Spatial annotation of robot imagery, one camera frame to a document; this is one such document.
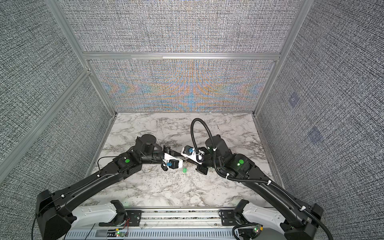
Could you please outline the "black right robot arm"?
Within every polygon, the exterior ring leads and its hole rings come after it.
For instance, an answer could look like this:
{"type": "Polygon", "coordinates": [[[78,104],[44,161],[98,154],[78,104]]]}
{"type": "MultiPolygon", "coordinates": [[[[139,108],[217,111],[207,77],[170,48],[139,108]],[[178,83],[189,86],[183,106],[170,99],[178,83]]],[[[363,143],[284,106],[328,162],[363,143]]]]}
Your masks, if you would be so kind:
{"type": "Polygon", "coordinates": [[[312,240],[318,228],[322,228],[330,239],[333,238],[321,222],[324,210],[319,205],[309,205],[288,193],[248,157],[233,154],[220,135],[207,139],[205,147],[194,145],[187,147],[186,152],[204,173],[212,167],[220,177],[242,183],[271,204],[283,215],[277,229],[283,232],[287,240],[312,240]]]}

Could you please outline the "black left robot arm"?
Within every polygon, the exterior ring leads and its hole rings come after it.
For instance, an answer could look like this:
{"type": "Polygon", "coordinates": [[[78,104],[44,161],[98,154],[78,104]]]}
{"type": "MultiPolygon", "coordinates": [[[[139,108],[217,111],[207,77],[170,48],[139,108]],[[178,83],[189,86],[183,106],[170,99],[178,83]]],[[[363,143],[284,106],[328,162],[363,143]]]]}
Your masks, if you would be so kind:
{"type": "Polygon", "coordinates": [[[156,141],[150,134],[137,137],[134,146],[113,157],[94,174],[53,193],[49,190],[39,193],[33,224],[39,226],[42,239],[57,240],[64,236],[80,219],[73,214],[75,208],[105,188],[141,171],[144,164],[159,164],[167,171],[168,162],[182,160],[180,153],[170,147],[160,147],[156,141]]]}

